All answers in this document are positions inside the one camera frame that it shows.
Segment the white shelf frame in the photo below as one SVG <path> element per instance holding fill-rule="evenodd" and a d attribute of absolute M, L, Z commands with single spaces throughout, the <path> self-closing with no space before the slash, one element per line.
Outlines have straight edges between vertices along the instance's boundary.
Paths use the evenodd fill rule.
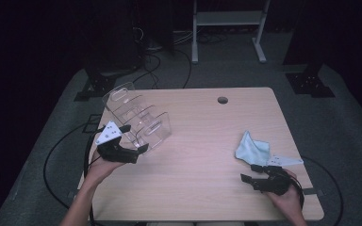
<path fill-rule="evenodd" d="M 197 0 L 193 3 L 193 28 L 192 28 L 192 63 L 198 63 L 198 42 L 197 27 L 201 25 L 251 25 L 257 24 L 258 31 L 256 37 L 252 38 L 257 57 L 260 63 L 267 62 L 263 49 L 260 45 L 263 34 L 264 24 L 266 23 L 267 13 L 271 0 L 266 0 L 263 10 L 255 11 L 213 11 L 198 12 Z"/>

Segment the person's left hand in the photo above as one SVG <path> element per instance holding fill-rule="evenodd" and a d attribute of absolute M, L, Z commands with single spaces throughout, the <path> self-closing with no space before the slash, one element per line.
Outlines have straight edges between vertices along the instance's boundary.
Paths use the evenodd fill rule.
<path fill-rule="evenodd" d="M 94 151 L 91 162 L 87 179 L 91 178 L 97 185 L 101 184 L 115 169 L 125 164 L 106 161 L 99 155 L 97 150 Z"/>

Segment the cable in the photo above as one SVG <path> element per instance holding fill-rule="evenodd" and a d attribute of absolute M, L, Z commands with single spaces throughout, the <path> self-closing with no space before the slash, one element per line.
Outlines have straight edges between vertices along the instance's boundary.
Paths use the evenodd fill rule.
<path fill-rule="evenodd" d="M 228 37 L 226 34 L 220 34 L 220 35 L 223 35 L 224 38 L 221 38 L 218 35 L 202 34 L 198 37 L 197 42 L 199 42 L 200 44 L 209 45 L 209 44 L 217 44 L 217 43 L 228 40 Z"/>
<path fill-rule="evenodd" d="M 87 122 L 75 127 L 75 129 L 71 130 L 69 133 L 67 133 L 66 135 L 64 135 L 53 147 L 52 149 L 49 151 L 49 154 L 46 156 L 45 159 L 45 163 L 43 165 L 43 181 L 45 182 L 45 186 L 48 189 L 49 193 L 55 198 L 56 201 L 58 201 L 61 205 L 63 205 L 66 209 L 69 209 L 70 206 L 68 206 L 66 203 L 64 203 L 52 190 L 52 188 L 49 186 L 48 184 L 48 180 L 46 178 L 46 166 L 48 164 L 49 158 L 52 154 L 52 152 L 55 150 L 55 148 L 58 146 L 59 143 L 61 143 L 61 141 L 63 141 L 63 139 L 65 139 L 68 135 L 72 134 L 74 131 L 76 131 L 77 129 L 85 126 L 87 124 Z"/>
<path fill-rule="evenodd" d="M 340 207 L 339 207 L 339 214 L 337 216 L 337 221 L 334 223 L 334 226 L 337 226 L 340 221 L 342 220 L 342 216 L 343 216 L 343 210 L 344 210 L 344 200 L 342 197 L 342 192 L 340 191 L 340 187 L 337 184 L 337 180 L 335 179 L 335 177 L 331 174 L 330 171 L 328 171 L 328 169 L 326 169 L 322 164 L 320 164 L 319 162 L 315 161 L 312 158 L 306 157 L 301 155 L 301 158 L 305 158 L 313 163 L 315 163 L 317 166 L 319 166 L 320 168 L 322 168 L 327 174 L 328 176 L 331 178 L 331 180 L 334 182 L 335 187 L 337 188 L 337 194 L 339 195 L 339 199 L 340 199 Z"/>
<path fill-rule="evenodd" d="M 140 40 L 139 40 L 139 42 L 141 42 L 142 39 L 143 39 L 143 30 L 140 29 L 139 27 L 133 27 L 132 29 L 133 29 L 133 30 L 139 30 L 139 31 L 140 31 Z"/>
<path fill-rule="evenodd" d="M 90 167 L 94 162 L 98 161 L 98 159 L 101 158 L 101 157 L 102 156 L 99 156 L 99 157 L 93 159 L 88 166 Z"/>
<path fill-rule="evenodd" d="M 174 51 L 183 54 L 183 55 L 187 58 L 188 63 L 189 63 L 189 73 L 188 73 L 188 77 L 187 77 L 187 80 L 186 80 L 185 83 L 184 83 L 184 86 L 182 87 L 182 89 L 184 89 L 184 88 L 187 86 L 187 83 L 188 83 L 188 81 L 189 81 L 189 79 L 190 79 L 190 73 L 191 73 L 191 71 L 192 71 L 192 63 L 190 62 L 190 58 L 189 58 L 189 56 L 188 56 L 186 53 L 182 52 L 181 50 L 177 50 L 177 49 L 174 49 Z"/>
<path fill-rule="evenodd" d="M 155 71 L 155 70 L 160 66 L 161 60 L 160 60 L 160 58 L 159 58 L 158 56 L 155 56 L 155 55 L 147 55 L 147 56 L 156 58 L 157 61 L 158 61 L 157 65 L 156 65 L 152 70 L 147 70 L 147 69 L 146 69 L 146 65 L 145 65 L 145 70 L 147 71 L 147 73 L 143 73 L 142 75 L 138 76 L 136 79 L 134 79 L 134 81 L 133 81 L 132 83 L 135 84 L 138 80 L 140 80 L 140 79 L 141 79 L 142 77 L 144 77 L 145 75 L 147 75 L 147 74 L 152 74 L 152 72 Z"/>
<path fill-rule="evenodd" d="M 56 148 L 56 147 L 61 143 L 61 141 L 63 141 L 67 136 L 69 136 L 70 134 L 72 134 L 72 133 L 73 133 L 74 131 L 76 131 L 77 129 L 79 129 L 79 128 L 85 126 L 85 125 L 87 125 L 89 122 L 91 122 L 91 121 L 97 121 L 97 120 L 99 120 L 99 119 L 100 119 L 100 118 L 94 119 L 94 120 L 90 120 L 90 121 L 88 121 L 88 122 L 85 122 L 85 123 L 82 123 L 82 124 L 76 126 L 73 130 L 71 130 L 71 131 L 68 132 L 66 135 L 64 135 L 60 140 L 58 140 L 58 142 L 51 148 L 51 150 L 49 151 L 48 155 L 47 155 L 46 158 L 45 158 L 45 163 L 44 163 L 44 165 L 43 165 L 43 181 L 44 181 L 44 183 L 45 183 L 45 186 L 46 186 L 46 188 L 48 189 L 49 193 L 52 195 L 52 197 L 53 197 L 57 202 L 59 202 L 62 206 L 64 206 L 66 209 L 69 209 L 70 206 L 67 205 L 64 201 L 62 201 L 62 200 L 53 192 L 53 190 L 52 190 L 52 188 L 49 186 L 48 180 L 47 180 L 47 178 L 46 178 L 46 168 L 47 168 L 47 164 L 48 164 L 49 158 L 50 158 L 52 152 L 55 150 L 55 148 Z M 89 150 L 90 144 L 93 142 L 93 139 L 91 139 L 91 137 L 94 137 L 99 131 L 100 131 L 100 130 L 95 131 L 95 132 L 90 136 L 86 150 L 87 150 L 87 149 Z M 92 213 L 92 218 L 91 218 L 91 214 L 90 214 L 90 222 L 91 222 L 91 224 L 93 223 L 92 225 L 96 224 L 96 225 L 103 226 L 103 225 L 100 224 L 100 223 L 94 222 L 93 213 Z"/>
<path fill-rule="evenodd" d="M 177 45 L 177 44 L 180 44 L 180 43 L 182 43 L 184 41 L 190 40 L 191 38 L 192 38 L 192 32 L 190 31 L 190 32 L 188 32 L 188 35 L 186 35 L 186 36 L 184 36 L 184 37 L 182 37 L 182 38 L 180 38 L 178 40 L 175 40 L 174 45 Z"/>

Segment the dark floor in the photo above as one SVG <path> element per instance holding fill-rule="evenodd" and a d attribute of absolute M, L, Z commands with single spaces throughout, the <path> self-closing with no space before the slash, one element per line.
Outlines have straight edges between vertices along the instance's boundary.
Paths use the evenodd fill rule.
<path fill-rule="evenodd" d="M 251 34 L 232 35 L 213 45 L 200 45 L 199 63 L 191 66 L 187 89 L 222 87 L 270 87 L 281 106 L 289 129 L 301 155 L 314 159 L 336 178 L 344 199 L 339 225 L 362 225 L 362 108 L 347 90 L 343 79 L 324 65 L 322 83 L 335 98 L 312 98 L 296 95 L 285 73 L 291 67 L 282 65 L 290 41 L 290 33 L 267 34 L 262 47 L 268 59 L 260 64 L 251 43 Z M 190 56 L 190 45 L 176 46 Z M 154 71 L 158 81 L 147 75 L 135 83 L 137 89 L 181 89 L 189 75 L 186 56 L 175 52 L 156 53 L 161 62 Z M 147 68 L 153 69 L 157 59 L 147 57 Z M 133 81 L 145 70 L 124 76 L 116 86 Z M 23 173 L 0 210 L 0 225 L 57 225 L 66 213 L 48 192 L 43 181 L 45 159 L 56 143 L 84 123 L 91 114 L 100 114 L 100 98 L 74 102 L 88 77 L 81 70 L 64 90 L 49 121 L 28 157 Z M 66 204 L 76 191 L 82 173 L 83 152 L 90 134 L 75 130 L 60 142 L 46 165 L 46 179 L 55 194 Z M 321 193 L 325 217 L 309 225 L 333 225 L 340 211 L 336 186 L 328 174 L 313 162 L 305 166 L 314 187 Z M 134 222 L 104 222 L 105 225 L 133 225 Z M 259 222 L 259 225 L 287 225 L 285 222 Z"/>

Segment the dark background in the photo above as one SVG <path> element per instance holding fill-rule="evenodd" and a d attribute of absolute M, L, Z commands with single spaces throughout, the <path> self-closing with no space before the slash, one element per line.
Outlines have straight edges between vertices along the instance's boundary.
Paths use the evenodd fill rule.
<path fill-rule="evenodd" d="M 95 2 L 101 6 L 109 4 Z M 165 33 L 158 34 L 150 26 L 150 21 L 160 15 L 173 16 L 168 20 L 171 24 L 162 26 L 191 29 L 192 1 L 112 2 L 115 3 L 111 8 L 101 11 L 88 0 L 0 1 L 0 206 L 61 92 L 90 56 L 97 54 L 95 57 L 113 60 L 115 67 L 120 68 L 137 65 L 142 53 L 129 43 L 134 39 L 132 32 L 119 30 L 141 25 L 148 37 L 169 41 Z M 147 5 L 160 8 L 163 13 L 152 15 L 149 12 L 155 10 Z M 232 4 L 200 1 L 199 6 L 216 6 L 217 10 L 261 8 L 260 1 L 239 0 Z M 362 105 L 362 1 L 272 0 L 265 30 L 294 30 L 284 63 L 306 64 L 320 59 L 343 77 Z M 106 39 L 125 41 L 128 45 L 107 46 L 103 41 Z M 119 56 L 130 53 L 130 48 L 134 54 L 121 62 L 124 57 Z"/>

